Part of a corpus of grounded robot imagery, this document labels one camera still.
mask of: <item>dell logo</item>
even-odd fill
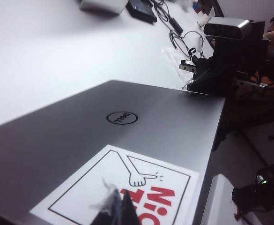
[[[113,112],[107,116],[107,120],[114,124],[131,124],[136,122],[138,116],[132,112]]]

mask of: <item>white sticker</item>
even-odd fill
[[[127,189],[142,225],[181,225],[198,173],[107,145],[30,212],[53,225],[89,225],[107,184]]]

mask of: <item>cartoon hand drawing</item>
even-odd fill
[[[130,160],[129,156],[119,154],[122,162],[129,172],[129,184],[133,187],[141,187],[146,185],[146,179],[156,179],[157,176],[152,174],[139,173],[135,165]]]

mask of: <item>silver laptop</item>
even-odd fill
[[[30,210],[107,144],[206,171],[224,99],[109,81],[0,126],[0,217]]]

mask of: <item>table surface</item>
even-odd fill
[[[81,11],[78,0],[0,0],[0,125],[111,79],[181,90],[169,63],[169,30],[132,18]],[[199,15],[172,3],[170,14],[184,33]],[[198,45],[190,34],[189,46]],[[205,43],[204,54],[212,48]],[[208,162],[209,151],[203,156]],[[191,224],[204,174],[188,212]]]

